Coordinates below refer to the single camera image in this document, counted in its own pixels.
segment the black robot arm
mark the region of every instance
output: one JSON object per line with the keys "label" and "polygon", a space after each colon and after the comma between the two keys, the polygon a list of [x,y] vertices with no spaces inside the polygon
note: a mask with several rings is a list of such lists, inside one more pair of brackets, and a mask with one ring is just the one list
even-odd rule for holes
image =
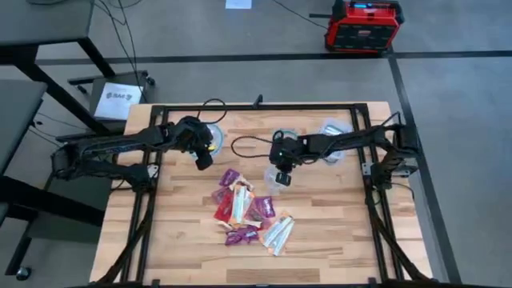
{"label": "black robot arm", "polygon": [[84,175],[123,179],[135,192],[151,185],[152,176],[143,164],[122,166],[101,161],[101,156],[145,150],[194,152],[199,170],[208,168],[213,160],[209,146],[212,135],[205,123],[186,116],[178,123],[152,126],[132,135],[103,136],[65,144],[52,154],[52,171],[57,178],[71,180]]}
{"label": "black robot arm", "polygon": [[[394,132],[393,141],[387,139],[386,132]],[[403,166],[408,158],[418,153],[418,144],[414,129],[402,124],[372,126],[340,135],[308,134],[296,139],[285,137],[278,131],[274,134],[270,149],[270,162],[280,171],[276,182],[288,186],[291,183],[290,172],[297,165],[312,164],[328,157],[335,151],[350,150],[376,145],[387,154],[379,163],[373,163],[370,174],[373,186],[389,189],[392,173]]]}

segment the concrete floor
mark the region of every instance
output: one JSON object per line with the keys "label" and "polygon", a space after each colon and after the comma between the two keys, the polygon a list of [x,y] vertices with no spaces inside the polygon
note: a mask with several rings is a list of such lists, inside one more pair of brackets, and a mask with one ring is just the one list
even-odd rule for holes
{"label": "concrete floor", "polygon": [[[300,14],[329,13],[332,0],[282,0]],[[403,0],[406,23],[394,42],[399,52],[512,50],[509,27],[512,2],[503,0]],[[138,56],[266,54],[324,52],[324,31],[270,0],[253,0],[251,10],[225,10],[223,0],[145,0],[126,10]],[[315,19],[323,25],[325,19]],[[129,45],[127,33],[122,33]],[[110,20],[95,10],[90,36],[105,57],[123,57],[113,41]],[[76,44],[44,46],[39,59],[86,58]],[[512,148],[508,81],[511,58],[398,60],[434,188],[465,283],[512,286],[512,196],[507,193]],[[400,110],[393,75],[386,59],[145,63],[157,81],[155,102],[253,101],[388,101]],[[97,74],[91,65],[43,66],[80,102],[84,98],[66,79]],[[113,65],[117,72],[130,66]],[[0,78],[26,78],[0,66]],[[52,98],[41,112],[83,126]],[[71,128],[41,118],[40,129],[69,134]],[[28,134],[8,175],[42,186],[50,172],[54,147]],[[415,185],[417,210],[434,275],[445,275],[438,260],[422,188]],[[23,224],[8,221],[0,229],[0,269],[21,235]],[[87,282],[94,244],[33,241],[24,264],[36,271],[26,282],[0,277],[9,287],[60,287]],[[70,254],[77,255],[68,259]]]}

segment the red portable power station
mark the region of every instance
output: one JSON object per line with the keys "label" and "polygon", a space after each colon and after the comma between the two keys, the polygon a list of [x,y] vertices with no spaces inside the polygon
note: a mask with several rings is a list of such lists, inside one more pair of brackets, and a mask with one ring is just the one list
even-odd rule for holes
{"label": "red portable power station", "polygon": [[396,1],[336,0],[326,37],[329,51],[380,53],[404,22]]}

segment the wooden table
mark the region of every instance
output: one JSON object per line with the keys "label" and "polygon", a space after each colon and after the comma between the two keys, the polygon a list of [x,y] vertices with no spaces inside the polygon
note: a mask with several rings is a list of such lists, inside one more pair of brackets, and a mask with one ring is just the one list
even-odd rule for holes
{"label": "wooden table", "polygon": [[[372,125],[390,116],[387,102],[367,105]],[[147,127],[150,109],[151,105],[132,107],[127,134]],[[196,115],[171,112],[170,120],[176,122],[188,114]],[[213,121],[220,115],[221,112],[205,111],[201,119]],[[230,111],[218,124],[225,135],[222,151],[207,170],[198,171],[188,154],[167,152],[158,183],[144,282],[159,278],[167,285],[366,283],[368,277],[378,278],[355,150],[347,151],[339,166],[323,162],[300,166],[292,173],[292,185],[274,197],[276,212],[288,211],[296,220],[282,256],[268,255],[256,242],[224,246],[226,236],[213,219],[217,207],[210,193],[218,188],[218,180],[228,168],[241,171],[255,185],[256,195],[266,194],[263,172],[270,164],[268,158],[235,156],[230,150],[234,138],[254,135],[270,139],[280,128],[295,129],[300,134],[317,133],[328,117],[351,123],[350,114],[344,110]],[[270,150],[269,144],[251,140],[240,141],[237,148],[241,154],[268,154]],[[384,151],[380,150],[379,155],[383,156]],[[128,165],[140,162],[141,157],[139,152],[126,153],[119,162]],[[395,181],[408,184],[404,179]],[[420,271],[430,276],[411,193],[396,186],[387,195],[398,243]],[[91,281],[104,275],[126,244],[133,204],[134,194],[130,191],[116,191],[110,196]],[[134,254],[132,279],[138,251]],[[386,260],[393,277],[388,249]]]}

